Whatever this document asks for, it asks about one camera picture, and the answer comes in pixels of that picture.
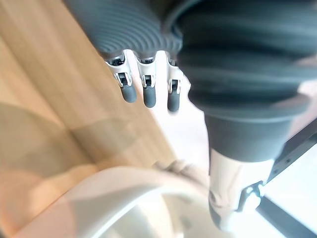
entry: gray fingertip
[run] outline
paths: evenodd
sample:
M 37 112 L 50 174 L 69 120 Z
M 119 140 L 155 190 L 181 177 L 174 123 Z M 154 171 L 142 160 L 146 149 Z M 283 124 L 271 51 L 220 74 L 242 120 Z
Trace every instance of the gray fingertip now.
M 179 94 L 176 91 L 172 91 L 172 93 L 168 94 L 167 98 L 167 109 L 174 113 L 179 109 Z
M 128 103 L 134 103 L 137 100 L 137 92 L 135 91 L 134 85 L 124 85 L 121 87 L 121 93 L 123 99 Z
M 154 107 L 155 103 L 157 102 L 155 86 L 153 88 L 151 86 L 143 88 L 143 101 L 145 106 L 148 108 Z

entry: light wood surface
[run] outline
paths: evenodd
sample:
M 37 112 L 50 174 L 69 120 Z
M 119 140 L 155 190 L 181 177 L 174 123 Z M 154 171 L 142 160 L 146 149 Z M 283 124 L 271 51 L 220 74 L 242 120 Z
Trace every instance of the light wood surface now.
M 13 234 L 98 170 L 170 164 L 142 98 L 115 80 L 58 0 L 0 0 L 0 218 Z

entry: robotic hand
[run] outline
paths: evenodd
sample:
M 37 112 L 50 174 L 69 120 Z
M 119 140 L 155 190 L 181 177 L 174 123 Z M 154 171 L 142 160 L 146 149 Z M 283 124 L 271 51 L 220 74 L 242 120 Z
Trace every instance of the robotic hand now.
M 168 54 L 168 109 L 179 107 L 183 73 L 205 112 L 210 143 L 209 204 L 230 230 L 255 209 L 292 119 L 308 107 L 299 85 L 317 67 L 314 0 L 64 0 L 96 47 L 123 98 L 136 92 L 124 49 L 135 53 L 144 103 L 156 103 L 155 55 Z

